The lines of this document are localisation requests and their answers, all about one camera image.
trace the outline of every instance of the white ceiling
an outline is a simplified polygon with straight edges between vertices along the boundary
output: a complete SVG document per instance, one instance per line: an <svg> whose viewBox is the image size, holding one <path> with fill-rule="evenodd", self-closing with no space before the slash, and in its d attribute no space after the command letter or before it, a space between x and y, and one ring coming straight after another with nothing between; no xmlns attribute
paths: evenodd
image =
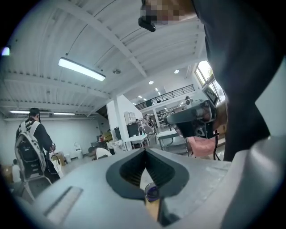
<svg viewBox="0 0 286 229"><path fill-rule="evenodd" d="M138 26L140 5L140 0L46 0L36 6L11 36L10 56L1 60L0 111L38 107L90 115L114 95L205 58L198 19L151 33ZM61 57L103 70L106 80L59 67ZM113 74L115 69L121 73Z"/></svg>

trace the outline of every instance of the white backpack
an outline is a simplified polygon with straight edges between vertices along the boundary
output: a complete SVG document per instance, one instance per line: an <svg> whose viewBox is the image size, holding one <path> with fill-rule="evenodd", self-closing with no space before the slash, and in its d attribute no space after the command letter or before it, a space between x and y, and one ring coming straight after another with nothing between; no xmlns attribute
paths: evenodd
<svg viewBox="0 0 286 229"><path fill-rule="evenodd" d="M19 162L20 170L22 171L23 174L25 174L25 167L24 167L22 159L25 158L25 156L21 157L21 154L23 155L25 154L25 152L21 152L19 149L19 146L21 145L21 143L23 143L23 141L26 142L26 144L30 144L31 147L33 147L34 151L36 152L38 156L42 172L44 172L46 169L45 155L42 152L42 149L40 149L37 139L34 137L34 133L39 124L40 124L39 122L35 121L32 124L30 131L27 131L25 122L21 123L21 131L19 131L19 136L16 139L16 143L15 143L15 155ZM25 162L33 163L34 161L37 161L38 159L36 160L25 159Z"/></svg>

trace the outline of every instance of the black jacket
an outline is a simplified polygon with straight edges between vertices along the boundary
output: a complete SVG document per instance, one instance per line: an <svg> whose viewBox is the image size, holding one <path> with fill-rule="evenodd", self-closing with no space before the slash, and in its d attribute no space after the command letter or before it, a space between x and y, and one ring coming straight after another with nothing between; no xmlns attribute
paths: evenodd
<svg viewBox="0 0 286 229"><path fill-rule="evenodd" d="M31 126L34 122L35 122L35 120L33 118L29 118L25 121L26 129L28 132L30 131ZM19 136L20 129L21 129L21 125L17 129L16 139ZM39 147L41 150L45 149L48 152L50 151L50 147L52 146L53 142L50 139L50 136L47 134L46 129L44 128L44 126L42 124L38 125L38 127L34 133L34 137L37 139Z"/></svg>

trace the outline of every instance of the white column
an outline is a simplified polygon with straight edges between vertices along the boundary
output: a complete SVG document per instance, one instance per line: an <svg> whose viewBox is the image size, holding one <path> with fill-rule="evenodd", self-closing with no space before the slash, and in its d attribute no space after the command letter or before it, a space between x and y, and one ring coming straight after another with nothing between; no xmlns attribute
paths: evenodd
<svg viewBox="0 0 286 229"><path fill-rule="evenodd" d="M159 119L158 119L158 115L155 109L153 109L154 115L155 115L155 120L157 122L157 126L158 126L158 132L161 132L161 127L160 127L160 123L159 123Z"/></svg>
<svg viewBox="0 0 286 229"><path fill-rule="evenodd" d="M114 97L114 107L115 107L115 112L116 112L116 117L117 117L121 139L124 141L129 138L129 135L128 135L127 126L125 123L124 113L120 109L120 104L118 104L118 96ZM127 150L131 150L131 149L132 149L131 143L127 143Z"/></svg>

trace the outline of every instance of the desk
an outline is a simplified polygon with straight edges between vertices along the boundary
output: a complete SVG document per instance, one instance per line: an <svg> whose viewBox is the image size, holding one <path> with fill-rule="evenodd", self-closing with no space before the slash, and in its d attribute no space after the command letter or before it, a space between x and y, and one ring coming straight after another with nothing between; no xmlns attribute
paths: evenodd
<svg viewBox="0 0 286 229"><path fill-rule="evenodd" d="M134 142L134 141L140 141L141 142L141 146L143 148L143 141L148 137L147 134L145 135L139 135L139 136L133 136L131 138L128 138L127 140L124 141L124 145L125 145L125 149L127 151L127 146L126 146L126 142Z"/></svg>
<svg viewBox="0 0 286 229"><path fill-rule="evenodd" d="M172 130L172 131L164 131L164 132L161 132L157 135L157 138L159 140L159 143L160 143L160 146L161 146L161 150L163 150L163 147L162 147L162 143L161 143L161 140L163 139L167 139L167 138L174 138L174 137L178 137L178 133L175 131L175 130Z"/></svg>

